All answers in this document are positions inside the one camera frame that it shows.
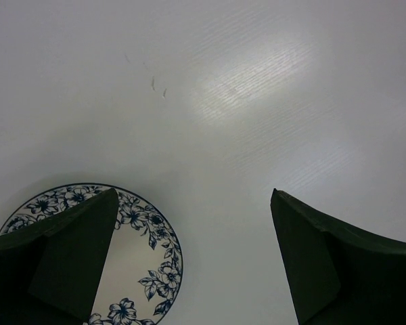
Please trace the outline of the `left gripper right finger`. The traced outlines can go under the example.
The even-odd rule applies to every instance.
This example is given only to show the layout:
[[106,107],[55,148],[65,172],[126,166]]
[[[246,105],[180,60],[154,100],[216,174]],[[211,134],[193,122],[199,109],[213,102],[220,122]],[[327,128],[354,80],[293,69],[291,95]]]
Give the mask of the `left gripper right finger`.
[[281,190],[271,215],[299,324],[406,324],[406,242]]

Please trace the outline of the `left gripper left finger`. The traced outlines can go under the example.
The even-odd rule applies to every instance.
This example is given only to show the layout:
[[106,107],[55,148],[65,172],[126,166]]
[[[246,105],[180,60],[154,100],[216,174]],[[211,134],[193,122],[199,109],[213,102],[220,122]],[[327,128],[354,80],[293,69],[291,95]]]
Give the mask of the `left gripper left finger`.
[[0,324],[88,322],[117,213],[110,189],[0,236]]

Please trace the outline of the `blue floral white plate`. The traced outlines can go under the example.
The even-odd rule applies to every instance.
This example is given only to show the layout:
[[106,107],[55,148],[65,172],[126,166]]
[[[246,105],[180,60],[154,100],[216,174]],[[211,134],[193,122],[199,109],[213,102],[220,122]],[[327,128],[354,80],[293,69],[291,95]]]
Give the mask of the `blue floral white plate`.
[[[61,213],[110,188],[101,183],[74,183],[41,192],[7,218],[0,234]],[[87,322],[159,324],[181,287],[181,246],[153,204],[126,189],[115,190],[119,199],[115,231]]]

